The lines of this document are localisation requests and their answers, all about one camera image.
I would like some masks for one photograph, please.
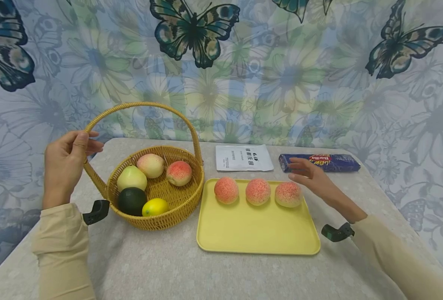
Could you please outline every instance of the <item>sleeve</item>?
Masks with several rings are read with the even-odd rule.
[[[32,243],[40,300],[94,300],[88,272],[88,225],[74,203],[41,211]]]
[[[352,225],[353,242],[409,300],[443,299],[443,272],[424,263],[394,233],[370,215]]]

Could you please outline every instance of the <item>yellow lemon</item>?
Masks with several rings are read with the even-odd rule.
[[[142,215],[143,217],[149,217],[151,215],[161,215],[169,211],[168,202],[161,198],[151,199],[143,205]]]

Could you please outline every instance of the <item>white packet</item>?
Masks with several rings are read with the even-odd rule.
[[[266,145],[216,146],[218,171],[271,171],[273,163]]]

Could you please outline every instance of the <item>basket handle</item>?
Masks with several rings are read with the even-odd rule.
[[[203,165],[203,159],[201,158],[201,149],[200,149],[200,141],[198,139],[198,135],[196,134],[196,130],[194,129],[193,125],[191,124],[191,122],[186,119],[185,116],[183,116],[179,111],[174,110],[173,108],[164,105],[164,104],[159,104],[159,103],[155,103],[155,102],[130,102],[130,103],[123,103],[120,105],[116,105],[115,107],[112,107],[108,110],[105,110],[103,113],[101,113],[100,115],[98,115],[97,117],[95,117],[85,128],[85,131],[87,133],[91,132],[91,130],[93,129],[93,127],[104,117],[106,117],[107,115],[114,113],[115,111],[118,110],[124,110],[125,108],[131,108],[131,107],[135,107],[135,106],[153,106],[153,107],[158,107],[158,108],[164,108],[165,110],[171,111],[172,113],[174,113],[175,115],[177,115],[178,117],[180,117],[188,126],[188,128],[190,129],[190,132],[192,134],[192,139],[193,139],[193,148],[194,148],[194,156],[196,158],[196,160],[200,163],[200,165]],[[83,167],[85,168],[86,173],[88,174],[88,176],[91,178],[91,180],[93,181],[93,183],[95,184],[96,188],[98,189],[98,191],[101,193],[101,195],[107,199],[107,185],[106,183],[99,177],[99,175],[96,173],[96,171],[93,169],[93,167],[90,165],[90,163],[88,162],[88,159],[85,160],[85,163],[83,164]]]

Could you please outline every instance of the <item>table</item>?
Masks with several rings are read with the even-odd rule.
[[[91,164],[105,181],[129,154],[153,145],[173,145],[193,152],[190,142],[116,138]],[[287,180],[278,164],[281,153],[344,154],[344,150],[268,146],[274,171],[218,172],[215,146],[201,143],[205,179],[225,175],[236,179],[261,177]],[[396,231],[416,255],[427,263],[439,263],[416,232],[362,166],[358,173],[329,177],[367,213],[374,214]],[[345,220],[304,190],[307,205],[320,234],[325,224],[339,227]],[[83,172],[72,196],[80,211],[89,212],[98,190]],[[247,255],[201,250],[196,243],[199,206],[188,219],[164,231],[141,231],[110,211],[89,227],[89,267],[99,300],[130,299],[404,299],[398,287],[370,265],[350,239],[332,243],[320,235],[321,250],[315,256]],[[38,265],[31,253],[37,226],[0,266],[0,299],[37,299]]]

